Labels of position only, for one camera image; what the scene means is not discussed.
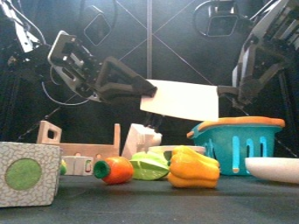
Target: wooden toy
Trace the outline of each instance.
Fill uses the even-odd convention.
[[[133,179],[155,180],[168,174],[170,166],[163,152],[140,151],[129,162],[135,168]]]
[[[61,159],[67,164],[67,172],[64,175],[92,175],[93,157],[65,156]]]
[[[220,178],[220,163],[187,146],[172,150],[168,181],[180,188],[215,188]]]
[[[124,157],[107,157],[95,163],[93,174],[108,185],[123,184],[133,177],[133,166]]]
[[[59,146],[0,143],[0,207],[47,206],[57,191]]]
[[[113,144],[61,143],[61,128],[47,121],[41,121],[36,143],[60,146],[63,156],[93,157],[93,161],[97,161],[119,156],[120,125],[115,124]]]
[[[266,116],[222,117],[198,124],[187,137],[219,160],[222,174],[243,176],[250,175],[246,158],[274,156],[275,134],[284,126],[283,119]]]
[[[121,157],[129,160],[138,152],[148,151],[150,147],[160,145],[162,139],[163,135],[156,133],[154,129],[143,124],[132,123],[127,133]]]

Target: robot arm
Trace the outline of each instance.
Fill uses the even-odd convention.
[[[268,6],[248,35],[232,72],[235,107],[248,105],[268,81],[295,63],[299,47],[299,1]]]
[[[29,27],[35,28],[40,39],[33,36]],[[51,47],[39,28],[15,8],[12,0],[0,0],[0,29],[4,67],[23,69],[45,64]]]
[[[128,66],[113,57],[101,63],[65,31],[57,35],[48,61],[71,90],[93,101],[155,95],[156,87]]]

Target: cable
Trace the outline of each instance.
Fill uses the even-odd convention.
[[[65,102],[60,102],[60,101],[56,101],[56,100],[51,97],[51,95],[49,95],[49,93],[48,93],[48,91],[47,91],[47,89],[45,89],[44,82],[41,82],[41,89],[43,89],[43,92],[45,93],[47,97],[48,97],[55,103],[57,103],[57,104],[61,105],[61,106],[79,106],[79,105],[83,105],[84,103],[87,103],[87,102],[89,101],[89,99],[87,99],[85,101],[79,102],[79,103],[67,103],[75,96],[77,96],[77,94],[75,94],[75,95],[73,95]]]
[[[53,70],[53,66],[51,66],[51,82],[55,84],[55,85],[60,85],[60,83],[53,79],[53,76],[52,76],[52,70]]]
[[[298,158],[298,155],[294,153],[294,151],[284,145],[284,143],[278,139],[275,138],[275,141],[280,144],[280,146],[288,151],[288,153],[295,157]]]
[[[267,8],[270,8],[272,6],[272,4],[276,2],[276,0],[270,0],[267,2],[267,4],[264,5],[264,7],[258,11],[258,13],[250,18],[251,21],[254,21],[254,19],[264,13],[264,11],[267,10]]]
[[[40,29],[37,28],[37,26],[33,24],[33,22],[25,17],[25,15],[15,8],[13,4],[9,3],[7,0],[5,0],[7,4],[9,5],[9,7],[13,9],[13,11],[21,16],[21,18],[25,20],[25,22],[33,27],[33,29],[39,32],[40,36],[41,36],[41,43],[44,45],[47,45],[47,42],[45,42],[45,39],[44,39],[44,36],[43,36],[43,33],[40,31]]]
[[[204,37],[207,38],[207,34],[203,33],[199,29],[198,29],[198,26],[196,26],[196,17],[198,17],[198,14],[199,14],[199,11],[202,10],[202,8],[207,5],[212,5],[215,4],[212,0],[202,3],[196,8],[195,8],[195,11],[192,13],[192,20],[191,20],[191,23],[192,23],[192,28],[194,30]]]
[[[117,0],[112,0],[113,7],[115,7],[115,16],[113,16],[113,21],[111,25],[111,29],[115,29],[116,23],[117,23]]]
[[[19,4],[20,12],[24,14],[24,7],[23,7],[23,5],[21,5],[21,1],[20,1],[20,0],[17,0],[17,4]],[[31,26],[28,25],[28,23],[24,23],[24,29],[25,29],[27,31],[31,30]]]
[[[49,120],[49,118],[52,117],[52,115],[61,109],[61,107],[57,107],[48,115],[44,116],[43,120]],[[40,126],[40,121],[36,122],[32,127],[17,137],[17,139],[15,140],[17,143],[24,140],[25,136],[29,135]]]
[[[87,0],[80,0],[80,4],[79,4],[77,34],[80,33],[80,20],[83,18],[83,11],[84,11],[84,8],[85,8],[85,2],[87,2]]]

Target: black backdrop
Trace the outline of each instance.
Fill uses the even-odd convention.
[[[244,35],[235,34],[230,38],[208,41],[199,37],[192,29],[192,12],[202,0],[154,0],[152,1],[152,78],[158,80],[186,81],[200,84],[231,85],[231,71],[236,65]],[[101,0],[27,0],[21,1],[24,15],[41,30],[51,45],[57,32],[81,34],[79,29],[80,6],[95,5],[107,15],[112,23],[116,15],[112,1]],[[263,6],[262,0],[239,0],[238,6],[243,15],[251,17]],[[120,59],[139,74],[147,74],[147,1],[117,0],[117,21],[108,38],[95,47],[84,43],[92,54],[101,60],[107,56]],[[51,96],[60,102],[67,101],[73,93],[65,85],[48,82],[49,69],[35,73],[27,69],[16,73],[1,74],[1,106],[4,141],[33,143],[37,129],[35,124],[47,118],[61,127],[61,141],[65,143],[108,144],[113,139],[113,124],[121,125],[121,147],[127,138],[131,123],[143,123],[146,112],[139,110],[138,101],[121,101],[117,105],[89,101],[77,107],[61,107],[53,103],[43,92],[41,81]],[[270,91],[279,95],[276,82]],[[251,115],[284,117],[282,107],[266,106],[260,103],[248,108]],[[72,103],[83,102],[75,98]],[[243,116],[243,112],[231,109],[230,101],[220,99],[220,116]],[[186,138],[187,132],[198,123],[166,117],[159,131],[163,133],[163,144],[192,144]],[[287,151],[279,153],[290,156]]]

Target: teal plastic basket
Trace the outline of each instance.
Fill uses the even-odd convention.
[[[246,158],[272,157],[275,134],[280,126],[263,124],[219,125],[199,131],[192,129],[191,139],[206,147],[206,156],[219,160],[220,174],[250,175]]]

